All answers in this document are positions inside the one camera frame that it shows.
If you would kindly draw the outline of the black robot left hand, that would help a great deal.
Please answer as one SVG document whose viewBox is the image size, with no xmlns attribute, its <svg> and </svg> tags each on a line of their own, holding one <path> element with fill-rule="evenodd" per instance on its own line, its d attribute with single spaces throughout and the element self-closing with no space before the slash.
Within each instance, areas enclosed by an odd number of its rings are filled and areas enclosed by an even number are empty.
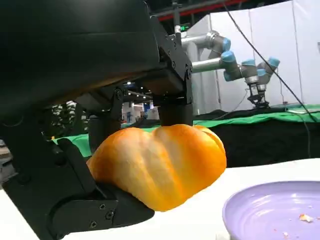
<svg viewBox="0 0 320 240">
<path fill-rule="evenodd" d="M 154 216 L 131 194 L 93 179 L 79 149 L 42 134 L 52 105 L 91 115 L 96 149 L 120 129 L 123 82 L 152 93 L 163 126 L 193 124 L 192 63 L 143 0 L 3 0 L 0 138 L 15 173 L 3 189 L 41 240 L 135 225 Z"/>
</svg>

